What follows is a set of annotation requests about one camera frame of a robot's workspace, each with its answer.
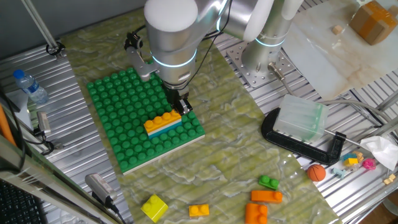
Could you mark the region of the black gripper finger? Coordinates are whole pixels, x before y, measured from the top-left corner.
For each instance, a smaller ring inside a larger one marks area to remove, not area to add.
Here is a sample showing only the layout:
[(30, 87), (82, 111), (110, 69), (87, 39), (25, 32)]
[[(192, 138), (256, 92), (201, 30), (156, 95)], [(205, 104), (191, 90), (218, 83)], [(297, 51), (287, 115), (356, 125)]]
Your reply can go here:
[(170, 103), (171, 107), (181, 116), (183, 116), (183, 100), (178, 97), (174, 98)]
[(192, 106), (189, 103), (187, 98), (181, 99), (180, 100), (180, 104), (181, 104), (181, 112), (180, 112), (180, 114), (187, 114), (187, 113), (191, 112)]

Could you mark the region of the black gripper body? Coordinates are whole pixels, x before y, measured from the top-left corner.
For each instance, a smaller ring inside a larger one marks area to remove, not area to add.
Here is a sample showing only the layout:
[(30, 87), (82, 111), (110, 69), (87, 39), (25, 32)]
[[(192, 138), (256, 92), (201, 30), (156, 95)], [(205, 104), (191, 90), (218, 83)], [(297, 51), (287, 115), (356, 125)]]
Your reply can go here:
[(186, 83), (183, 85), (172, 85), (164, 82), (164, 91), (168, 100), (187, 99), (189, 95), (189, 87)]

